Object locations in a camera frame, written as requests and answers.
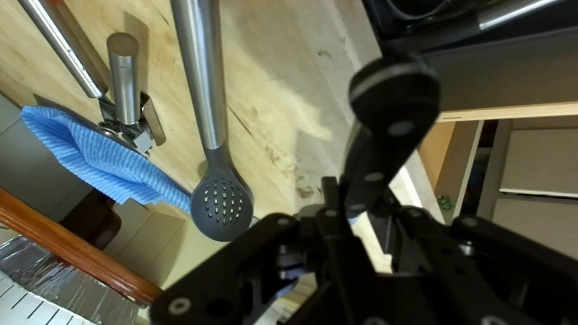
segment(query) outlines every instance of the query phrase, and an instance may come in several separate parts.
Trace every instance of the slotted spoon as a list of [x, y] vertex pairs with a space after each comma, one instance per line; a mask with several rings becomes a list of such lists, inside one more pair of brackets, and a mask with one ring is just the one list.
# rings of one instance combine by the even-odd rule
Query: slotted spoon
[[192, 215], [207, 237], [230, 242], [250, 228], [254, 195], [228, 146], [219, 2], [172, 0], [172, 11], [209, 159], [209, 172], [192, 195]]

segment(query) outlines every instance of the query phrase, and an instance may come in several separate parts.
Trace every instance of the black handle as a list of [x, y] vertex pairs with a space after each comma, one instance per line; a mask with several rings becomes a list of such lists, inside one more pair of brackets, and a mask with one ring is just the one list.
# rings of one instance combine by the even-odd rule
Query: black handle
[[436, 74], [416, 56], [378, 60], [349, 89], [364, 125], [344, 174], [349, 217], [373, 208], [440, 116]]

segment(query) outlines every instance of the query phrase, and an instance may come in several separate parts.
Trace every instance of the black machine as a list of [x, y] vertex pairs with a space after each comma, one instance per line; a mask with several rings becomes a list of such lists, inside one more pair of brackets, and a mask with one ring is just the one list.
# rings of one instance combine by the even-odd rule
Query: black machine
[[[274, 213], [172, 285], [153, 323], [256, 323], [306, 273], [319, 289], [284, 323], [575, 325], [578, 262], [478, 217], [452, 226], [402, 206], [389, 183], [440, 114], [418, 54], [387, 54], [349, 89], [360, 121], [326, 202]], [[368, 211], [393, 275], [378, 275], [349, 219]]]

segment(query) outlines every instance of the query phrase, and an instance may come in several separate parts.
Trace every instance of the blue dish cloth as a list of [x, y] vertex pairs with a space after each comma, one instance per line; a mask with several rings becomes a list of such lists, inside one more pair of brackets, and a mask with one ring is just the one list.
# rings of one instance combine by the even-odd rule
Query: blue dish cloth
[[62, 166], [113, 201], [169, 202], [190, 213], [192, 199], [183, 186], [73, 110], [24, 107], [23, 119]]

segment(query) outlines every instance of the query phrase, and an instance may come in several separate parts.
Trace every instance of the metal rod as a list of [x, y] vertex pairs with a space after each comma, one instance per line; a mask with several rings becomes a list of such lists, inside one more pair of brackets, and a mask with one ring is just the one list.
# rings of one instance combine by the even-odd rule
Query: metal rod
[[116, 118], [124, 125], [142, 119], [142, 94], [138, 87], [140, 44], [127, 33], [115, 33], [107, 40]]
[[21, 6], [73, 72], [88, 96], [106, 98], [109, 90], [107, 65], [82, 33], [66, 2], [21, 0]]
[[219, 0], [172, 0], [185, 72], [205, 148], [228, 137]]

